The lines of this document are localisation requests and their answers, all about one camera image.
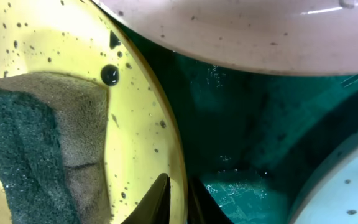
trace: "white plate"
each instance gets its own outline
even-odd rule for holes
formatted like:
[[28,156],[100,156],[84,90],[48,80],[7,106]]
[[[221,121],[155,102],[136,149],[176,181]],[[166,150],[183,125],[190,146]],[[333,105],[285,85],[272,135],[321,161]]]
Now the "white plate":
[[358,132],[316,169],[293,209],[290,224],[358,224]]
[[140,35],[216,65],[358,73],[358,0],[93,0]]

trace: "dish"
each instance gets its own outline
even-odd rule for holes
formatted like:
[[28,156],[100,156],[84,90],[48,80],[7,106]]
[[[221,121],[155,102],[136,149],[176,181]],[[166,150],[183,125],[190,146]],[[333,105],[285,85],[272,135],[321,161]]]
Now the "dish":
[[358,223],[358,132],[316,169],[292,212],[290,224]]
[[358,0],[94,0],[140,35],[215,65],[274,75],[358,73]]
[[[175,118],[158,80],[126,38],[91,1],[0,0],[0,78],[47,70],[108,88],[104,161],[111,223],[121,223],[161,173],[172,183],[170,223],[184,223],[187,183]],[[111,87],[101,78],[109,64],[120,73]],[[124,188],[128,205],[116,201]],[[9,218],[0,182],[0,223]]]

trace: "gray sponge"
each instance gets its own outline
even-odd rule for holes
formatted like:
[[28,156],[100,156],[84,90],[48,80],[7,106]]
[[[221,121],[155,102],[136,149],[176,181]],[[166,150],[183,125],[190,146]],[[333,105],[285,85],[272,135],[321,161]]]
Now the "gray sponge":
[[[53,110],[60,133],[58,143],[62,154],[65,184],[73,197],[80,222],[108,223],[110,209],[103,169],[107,121],[106,90],[91,82],[47,72],[0,79],[0,89],[12,93],[29,93]],[[32,103],[31,100],[27,100],[21,102],[20,106],[25,110],[26,107],[33,107]],[[26,152],[31,149],[36,152],[40,147],[36,145],[39,141],[34,139],[44,138],[42,131],[45,131],[45,128],[39,129],[28,122],[25,116],[15,115],[9,119],[16,123],[15,131],[21,133],[19,136],[24,148],[27,148]],[[48,188],[53,188],[54,183],[46,184],[49,185]],[[57,200],[54,201],[55,205],[64,204],[58,201],[59,197],[51,195],[50,198]]]

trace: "rough sponge surface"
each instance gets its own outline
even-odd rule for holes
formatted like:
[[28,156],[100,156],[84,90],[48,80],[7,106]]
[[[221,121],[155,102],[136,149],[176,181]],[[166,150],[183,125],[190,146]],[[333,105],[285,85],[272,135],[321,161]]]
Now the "rough sponge surface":
[[13,223],[108,223],[106,91],[54,73],[0,80],[0,180]]

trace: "sponge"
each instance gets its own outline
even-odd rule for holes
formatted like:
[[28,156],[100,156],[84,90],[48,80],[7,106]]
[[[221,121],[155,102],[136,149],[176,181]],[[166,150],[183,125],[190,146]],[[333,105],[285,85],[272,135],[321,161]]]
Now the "sponge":
[[13,223],[108,223],[106,97],[56,73],[0,79],[0,180]]

